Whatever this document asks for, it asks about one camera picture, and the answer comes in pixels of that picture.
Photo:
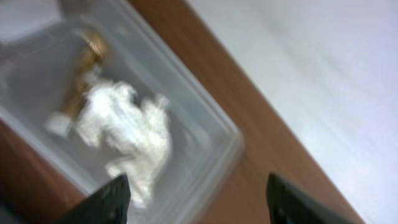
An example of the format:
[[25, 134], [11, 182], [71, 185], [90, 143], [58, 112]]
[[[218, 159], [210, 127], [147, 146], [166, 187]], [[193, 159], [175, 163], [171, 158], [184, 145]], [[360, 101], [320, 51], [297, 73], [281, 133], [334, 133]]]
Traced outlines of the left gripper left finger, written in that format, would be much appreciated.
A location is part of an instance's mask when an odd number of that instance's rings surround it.
[[56, 224], [126, 224], [131, 192], [121, 174], [54, 221]]

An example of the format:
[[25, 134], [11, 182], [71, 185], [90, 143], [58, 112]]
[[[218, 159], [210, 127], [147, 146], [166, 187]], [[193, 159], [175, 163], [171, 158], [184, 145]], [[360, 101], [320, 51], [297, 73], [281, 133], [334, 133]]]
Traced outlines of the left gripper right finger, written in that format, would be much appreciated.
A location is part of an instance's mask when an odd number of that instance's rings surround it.
[[268, 176], [266, 199], [272, 224], [350, 224], [282, 176]]

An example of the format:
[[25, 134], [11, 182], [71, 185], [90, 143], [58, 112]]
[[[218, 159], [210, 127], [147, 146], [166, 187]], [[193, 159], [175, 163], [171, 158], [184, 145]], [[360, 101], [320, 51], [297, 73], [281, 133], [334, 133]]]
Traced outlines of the small white napkin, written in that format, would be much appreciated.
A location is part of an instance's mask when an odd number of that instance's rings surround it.
[[89, 147], [99, 148], [103, 132], [113, 125], [117, 117], [116, 104], [126, 100], [130, 103], [137, 91], [124, 81], [116, 82], [103, 78], [103, 69], [95, 65], [83, 75], [88, 89], [83, 93], [85, 105], [75, 123], [75, 131]]

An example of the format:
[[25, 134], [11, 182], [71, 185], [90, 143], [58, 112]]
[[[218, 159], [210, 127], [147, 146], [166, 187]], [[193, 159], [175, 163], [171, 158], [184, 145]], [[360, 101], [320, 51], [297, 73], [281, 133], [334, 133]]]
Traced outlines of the large white napkin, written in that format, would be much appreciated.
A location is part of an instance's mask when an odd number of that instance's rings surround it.
[[130, 201], [137, 208], [147, 208], [153, 199], [158, 176], [172, 152], [167, 107], [163, 95], [144, 98], [141, 106], [127, 106], [123, 123], [108, 131], [106, 143], [121, 153], [105, 165], [111, 177], [126, 174]]

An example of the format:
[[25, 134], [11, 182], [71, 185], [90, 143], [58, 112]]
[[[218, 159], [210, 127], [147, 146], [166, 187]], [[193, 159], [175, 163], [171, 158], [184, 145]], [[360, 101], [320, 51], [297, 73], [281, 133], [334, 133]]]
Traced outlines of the gold foil wrapper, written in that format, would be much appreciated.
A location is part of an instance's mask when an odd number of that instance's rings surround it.
[[95, 73], [101, 67], [107, 54], [108, 46], [105, 39], [98, 32], [86, 30], [82, 33], [86, 43], [76, 63], [72, 82], [64, 97], [61, 107], [54, 111], [46, 120], [46, 131], [67, 138], [74, 122], [85, 105], [84, 93], [89, 89], [86, 75]]

